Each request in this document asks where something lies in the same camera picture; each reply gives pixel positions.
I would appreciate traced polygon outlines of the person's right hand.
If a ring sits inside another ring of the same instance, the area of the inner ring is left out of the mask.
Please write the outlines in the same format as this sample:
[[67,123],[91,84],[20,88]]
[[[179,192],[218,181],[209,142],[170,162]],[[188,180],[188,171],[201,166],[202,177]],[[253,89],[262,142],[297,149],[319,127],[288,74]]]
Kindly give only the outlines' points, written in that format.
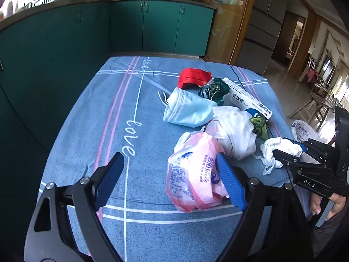
[[[318,196],[317,194],[312,194],[311,196],[311,212],[313,215],[318,215],[321,212],[321,200],[322,197]],[[341,195],[338,195],[336,193],[333,193],[332,196],[329,198],[330,201],[334,202],[332,209],[327,215],[327,220],[331,219],[333,216],[341,212],[341,210],[344,208],[346,204],[346,197],[343,197]]]

